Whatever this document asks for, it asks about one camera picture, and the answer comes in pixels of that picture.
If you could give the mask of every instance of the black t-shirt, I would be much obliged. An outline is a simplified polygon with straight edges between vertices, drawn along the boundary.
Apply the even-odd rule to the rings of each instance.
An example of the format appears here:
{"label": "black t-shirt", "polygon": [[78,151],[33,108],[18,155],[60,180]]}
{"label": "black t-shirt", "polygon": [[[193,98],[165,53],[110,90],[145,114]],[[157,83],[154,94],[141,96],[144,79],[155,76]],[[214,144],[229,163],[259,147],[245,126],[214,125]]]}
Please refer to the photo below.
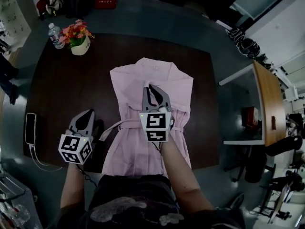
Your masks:
{"label": "black t-shirt", "polygon": [[180,212],[171,196],[169,180],[161,175],[141,178],[103,176],[89,210],[83,204],[61,209],[57,229],[128,228],[203,228],[244,229],[239,210],[204,210],[191,215]]}

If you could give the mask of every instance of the bottle label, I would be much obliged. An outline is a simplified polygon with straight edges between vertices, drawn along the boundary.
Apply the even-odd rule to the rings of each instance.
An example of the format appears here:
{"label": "bottle label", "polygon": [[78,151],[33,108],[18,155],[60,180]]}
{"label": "bottle label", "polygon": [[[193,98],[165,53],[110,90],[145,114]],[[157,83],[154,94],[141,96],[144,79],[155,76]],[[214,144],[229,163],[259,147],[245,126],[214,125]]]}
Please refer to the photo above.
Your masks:
{"label": "bottle label", "polygon": [[52,43],[58,43],[58,41],[59,41],[58,35],[50,36],[50,39],[51,39]]}

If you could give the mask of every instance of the smartphone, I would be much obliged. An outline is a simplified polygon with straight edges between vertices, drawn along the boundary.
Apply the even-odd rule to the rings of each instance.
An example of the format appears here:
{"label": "smartphone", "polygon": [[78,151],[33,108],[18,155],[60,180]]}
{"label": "smartphone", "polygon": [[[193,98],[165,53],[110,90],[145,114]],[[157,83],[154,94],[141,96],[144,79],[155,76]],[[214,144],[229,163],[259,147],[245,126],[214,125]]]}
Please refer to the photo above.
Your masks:
{"label": "smartphone", "polygon": [[27,113],[25,120],[25,142],[33,146],[36,144],[36,121],[36,114]]}

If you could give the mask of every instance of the white metal desk frame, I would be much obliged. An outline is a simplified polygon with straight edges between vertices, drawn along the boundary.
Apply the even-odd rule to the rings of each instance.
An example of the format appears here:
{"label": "white metal desk frame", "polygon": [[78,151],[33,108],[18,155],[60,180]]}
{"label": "white metal desk frame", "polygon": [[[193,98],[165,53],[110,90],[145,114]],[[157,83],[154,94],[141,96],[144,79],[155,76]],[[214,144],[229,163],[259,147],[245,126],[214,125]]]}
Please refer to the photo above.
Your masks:
{"label": "white metal desk frame", "polygon": [[253,71],[254,77],[255,77],[255,82],[257,86],[257,91],[258,91],[258,97],[259,97],[259,104],[261,107],[261,114],[262,114],[262,139],[261,140],[245,140],[245,141],[224,141],[224,144],[226,145],[265,145],[265,112],[264,112],[264,106],[263,106],[263,100],[261,96],[261,90],[259,86],[259,82],[257,79],[257,75],[255,72],[255,68],[253,63],[248,65],[247,67],[243,68],[242,70],[234,73],[233,75],[230,75],[229,77],[223,79],[222,81],[219,82],[219,85],[225,85],[229,83],[230,81],[233,81],[234,79],[250,72]]}

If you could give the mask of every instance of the desk leg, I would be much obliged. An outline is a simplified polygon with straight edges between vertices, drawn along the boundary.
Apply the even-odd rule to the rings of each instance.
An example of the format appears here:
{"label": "desk leg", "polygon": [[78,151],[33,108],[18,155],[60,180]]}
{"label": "desk leg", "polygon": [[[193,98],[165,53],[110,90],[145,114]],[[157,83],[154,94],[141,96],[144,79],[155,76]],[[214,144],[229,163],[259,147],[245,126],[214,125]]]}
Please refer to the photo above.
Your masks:
{"label": "desk leg", "polygon": [[243,74],[246,74],[247,72],[249,72],[250,70],[253,69],[253,64],[248,65],[247,67],[243,68],[242,70],[234,73],[233,75],[230,75],[229,77],[223,79],[222,81],[219,82],[219,85],[222,86],[224,84],[227,84],[228,82],[240,77]]}
{"label": "desk leg", "polygon": [[224,141],[225,145],[265,145],[264,140]]}

